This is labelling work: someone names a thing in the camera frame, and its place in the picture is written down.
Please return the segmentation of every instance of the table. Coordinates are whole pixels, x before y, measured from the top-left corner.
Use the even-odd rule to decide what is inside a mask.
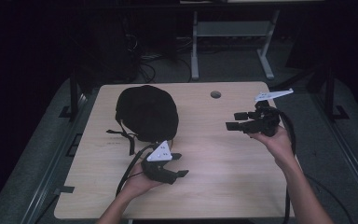
[[[115,121],[117,98],[128,87],[102,86],[72,167],[65,181],[56,218],[98,218],[114,200],[116,188],[132,160],[129,141]],[[189,173],[173,185],[152,189],[133,200],[123,218],[283,217],[285,179],[266,148],[226,122],[236,112],[255,111],[255,96],[269,91],[263,82],[155,84],[176,103],[178,132],[172,152],[183,156],[165,168]],[[219,91],[220,98],[213,98]],[[135,151],[147,143],[135,142]]]

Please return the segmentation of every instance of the floor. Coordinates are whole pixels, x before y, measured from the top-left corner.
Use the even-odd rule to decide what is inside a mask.
[[[283,83],[301,70],[285,67],[292,44],[290,41],[274,42],[268,60],[275,78],[265,78],[256,56],[255,46],[241,50],[229,49],[202,52],[199,55],[200,79],[198,82],[264,81],[270,87]],[[177,62],[155,60],[143,69],[151,76],[152,66],[156,75],[153,82],[188,82],[190,54],[179,54]],[[290,85],[293,94],[277,98],[276,105],[293,121],[297,137],[297,157],[310,183],[336,223],[358,223],[358,105],[351,91],[336,80],[334,105],[340,105],[349,119],[331,122],[326,118],[323,104],[324,89],[309,93],[307,84],[311,76]],[[134,83],[145,83],[139,75]],[[98,95],[98,88],[82,95],[79,114],[72,122],[62,116],[70,104],[69,80],[62,83],[50,103],[45,116],[24,150],[10,179],[0,194],[0,223],[94,223],[95,220],[59,220],[53,211],[73,157],[76,143],[87,124],[87,118]],[[282,217],[249,218],[256,224],[280,223]],[[246,220],[187,220],[191,223],[250,223]],[[163,220],[161,223],[172,223]],[[289,223],[296,223],[294,218]]]

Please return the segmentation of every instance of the forearm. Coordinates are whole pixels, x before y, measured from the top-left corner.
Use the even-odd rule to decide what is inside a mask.
[[[109,207],[105,210],[103,215],[98,219],[98,224],[117,224],[120,222],[122,214],[129,205],[131,199],[123,194],[118,196],[112,201]]]
[[[322,208],[296,161],[282,169],[296,219],[301,224],[333,223]]]

